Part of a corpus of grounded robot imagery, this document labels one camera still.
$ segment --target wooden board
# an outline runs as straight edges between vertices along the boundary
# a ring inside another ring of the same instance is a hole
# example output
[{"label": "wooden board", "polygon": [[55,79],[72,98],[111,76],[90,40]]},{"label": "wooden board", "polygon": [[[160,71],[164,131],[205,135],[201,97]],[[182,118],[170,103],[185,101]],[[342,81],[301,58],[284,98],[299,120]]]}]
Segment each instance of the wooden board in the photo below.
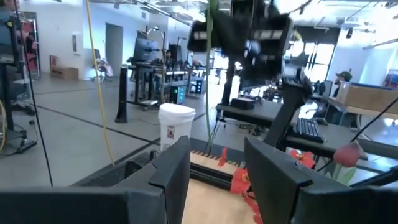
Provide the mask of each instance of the wooden board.
[{"label": "wooden board", "polygon": [[[233,174],[236,165],[218,167],[218,158],[191,153],[191,162]],[[242,197],[191,179],[188,187],[183,224],[252,224],[254,212]]]}]

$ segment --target red flower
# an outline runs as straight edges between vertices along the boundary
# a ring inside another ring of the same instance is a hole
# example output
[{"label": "red flower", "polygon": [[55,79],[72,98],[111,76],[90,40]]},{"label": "red flower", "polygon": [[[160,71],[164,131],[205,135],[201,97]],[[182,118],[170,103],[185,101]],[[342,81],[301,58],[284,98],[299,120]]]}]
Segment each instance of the red flower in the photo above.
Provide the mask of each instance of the red flower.
[{"label": "red flower", "polygon": [[350,142],[338,148],[333,155],[333,159],[345,167],[354,167],[358,162],[360,151],[361,146],[357,142]]},{"label": "red flower", "polygon": [[313,155],[311,152],[300,154],[297,150],[293,149],[289,152],[289,155],[310,169],[315,164],[315,161],[312,159]]},{"label": "red flower", "polygon": [[217,166],[221,167],[226,162],[226,148],[223,148],[223,152],[221,153],[220,161],[218,161]]},{"label": "red flower", "polygon": [[250,187],[248,171],[246,169],[236,169],[231,181],[231,192],[234,194],[245,194]]},{"label": "red flower", "polygon": [[256,200],[249,197],[251,193],[247,193],[250,188],[250,180],[248,176],[248,171],[246,169],[236,169],[231,181],[231,192],[234,194],[240,194],[243,196],[244,201],[251,207],[254,212],[254,222],[256,224],[262,224],[259,206]]}]

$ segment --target white bucket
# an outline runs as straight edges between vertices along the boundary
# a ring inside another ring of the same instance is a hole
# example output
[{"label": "white bucket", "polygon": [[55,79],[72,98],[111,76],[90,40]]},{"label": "white bucket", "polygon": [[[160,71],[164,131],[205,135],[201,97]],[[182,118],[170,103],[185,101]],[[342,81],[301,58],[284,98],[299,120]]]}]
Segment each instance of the white bucket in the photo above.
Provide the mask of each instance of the white bucket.
[{"label": "white bucket", "polygon": [[174,144],[181,136],[190,136],[195,109],[164,103],[160,106],[160,150],[166,150]]}]

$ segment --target bucket label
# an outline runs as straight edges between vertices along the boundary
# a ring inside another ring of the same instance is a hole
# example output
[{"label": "bucket label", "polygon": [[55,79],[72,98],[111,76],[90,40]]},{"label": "bucket label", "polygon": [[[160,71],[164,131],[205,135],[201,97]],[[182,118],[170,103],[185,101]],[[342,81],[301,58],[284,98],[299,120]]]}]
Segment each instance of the bucket label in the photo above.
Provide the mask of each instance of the bucket label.
[{"label": "bucket label", "polygon": [[174,126],[167,126],[167,137],[174,139]]}]

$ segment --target computer tower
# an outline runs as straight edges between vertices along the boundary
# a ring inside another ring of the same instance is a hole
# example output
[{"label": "computer tower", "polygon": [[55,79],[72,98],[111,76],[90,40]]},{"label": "computer tower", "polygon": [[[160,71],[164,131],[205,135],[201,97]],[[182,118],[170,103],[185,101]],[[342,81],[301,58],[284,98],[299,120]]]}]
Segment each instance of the computer tower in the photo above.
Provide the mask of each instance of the computer tower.
[{"label": "computer tower", "polygon": [[183,104],[185,101],[186,86],[171,86],[169,102],[175,104]]}]

